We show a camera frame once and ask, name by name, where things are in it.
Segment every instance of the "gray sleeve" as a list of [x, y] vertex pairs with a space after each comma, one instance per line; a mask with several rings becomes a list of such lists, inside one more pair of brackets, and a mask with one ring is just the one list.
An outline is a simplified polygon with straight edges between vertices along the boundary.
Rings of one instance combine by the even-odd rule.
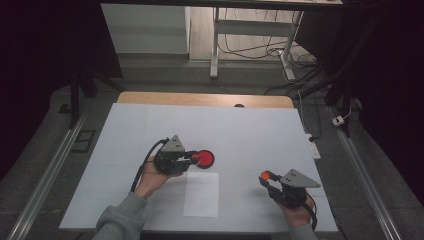
[[140, 239], [142, 214], [147, 201], [133, 192], [117, 207], [109, 206], [100, 216], [94, 239]]
[[290, 229], [291, 240], [317, 240], [311, 224], [305, 224]]

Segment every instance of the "red dot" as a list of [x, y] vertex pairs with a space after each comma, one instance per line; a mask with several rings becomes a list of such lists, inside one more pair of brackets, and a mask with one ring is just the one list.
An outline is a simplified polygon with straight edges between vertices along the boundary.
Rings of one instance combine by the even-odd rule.
[[215, 160], [215, 157], [213, 156], [213, 154], [207, 150], [202, 150], [198, 152], [197, 156], [200, 157], [199, 164], [198, 164], [199, 167], [208, 168], [212, 166]]
[[269, 175], [268, 171], [264, 171], [261, 173], [261, 178], [268, 180], [271, 176]]

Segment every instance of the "hand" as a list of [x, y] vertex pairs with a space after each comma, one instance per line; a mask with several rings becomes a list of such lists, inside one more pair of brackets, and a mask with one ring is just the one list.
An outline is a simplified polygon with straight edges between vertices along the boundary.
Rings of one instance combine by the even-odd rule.
[[[307, 196], [306, 204], [313, 209], [314, 208], [314, 202], [312, 201], [311, 197]], [[290, 227], [299, 227], [305, 224], [310, 223], [311, 221], [311, 215], [304, 207], [298, 207], [298, 208], [286, 208], [279, 202], [275, 202], [277, 205], [283, 210], [284, 215], [287, 220], [287, 224]]]
[[178, 177], [183, 174], [179, 173], [166, 176], [156, 170], [156, 167], [153, 164], [153, 159], [154, 157], [152, 156], [147, 159], [147, 162], [144, 165], [143, 174], [141, 175], [141, 180], [134, 190], [135, 194], [146, 200], [153, 194], [153, 192], [161, 188], [168, 179], [171, 177]]

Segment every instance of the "metal frame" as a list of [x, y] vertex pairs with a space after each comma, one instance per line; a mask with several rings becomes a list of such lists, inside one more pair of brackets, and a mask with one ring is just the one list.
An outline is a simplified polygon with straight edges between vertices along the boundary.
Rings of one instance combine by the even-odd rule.
[[216, 79], [218, 77], [218, 35], [231, 34], [231, 35], [252, 35], [252, 36], [276, 36], [287, 37], [284, 51], [279, 51], [280, 59], [283, 64], [283, 71], [285, 72], [288, 80], [295, 80], [293, 70], [290, 66], [288, 59], [291, 46], [296, 36], [299, 27], [300, 19], [303, 12], [296, 11], [292, 23], [280, 22], [258, 22], [258, 21], [244, 21], [244, 20], [220, 20], [219, 8], [215, 8], [214, 14], [214, 35], [211, 56], [211, 70], [210, 78]]
[[66, 132], [62, 142], [59, 145], [59, 148], [53, 155], [52, 160], [50, 161], [49, 165], [43, 173], [43, 176], [41, 177], [31, 197], [29, 198], [24, 209], [22, 210], [21, 215], [19, 215], [15, 226], [13, 226], [11, 232], [9, 233], [9, 236], [7, 237], [8, 240], [25, 239], [28, 235], [32, 224], [35, 221], [35, 218], [37, 217], [41, 207], [43, 206], [43, 203], [54, 181], [56, 180], [56, 177], [59, 174], [59, 171], [62, 168], [62, 165], [65, 162], [69, 151], [71, 150], [72, 144], [74, 143], [79, 130], [81, 129], [85, 119], [87, 118], [92, 101], [93, 100], [91, 99], [84, 101], [82, 106], [83, 111], [81, 117], [75, 123], [74, 128], [69, 129]]
[[[331, 111], [330, 107], [327, 107], [327, 111], [332, 116], [332, 118], [336, 117], [336, 115], [333, 114], [333, 112]], [[364, 190], [371, 207], [376, 213], [376, 217], [380, 222], [381, 229], [386, 235], [386, 238], [390, 240], [402, 239], [399, 230], [386, 207], [386, 204], [381, 199], [380, 194], [378, 193], [374, 182], [372, 181], [366, 167], [364, 166], [361, 157], [356, 151], [355, 145], [353, 144], [352, 140], [346, 136], [346, 134], [340, 127], [338, 127], [336, 130], [340, 142], [342, 143], [347, 153], [347, 156], [352, 164], [352, 168], [355, 170], [355, 173], [358, 176], [359, 181], [361, 182], [362, 189]]]

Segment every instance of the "white board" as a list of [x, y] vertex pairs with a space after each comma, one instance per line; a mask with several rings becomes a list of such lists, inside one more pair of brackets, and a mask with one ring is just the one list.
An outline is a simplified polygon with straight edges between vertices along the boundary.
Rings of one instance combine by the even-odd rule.
[[[184, 216], [187, 173], [149, 199], [144, 230], [285, 232], [284, 215], [259, 184], [264, 170], [296, 169], [321, 183], [296, 109], [114, 104], [60, 228], [94, 228], [108, 205], [125, 198], [149, 149], [177, 134], [186, 151], [210, 150], [217, 173], [217, 217]], [[323, 187], [308, 189], [317, 231], [337, 231]]]

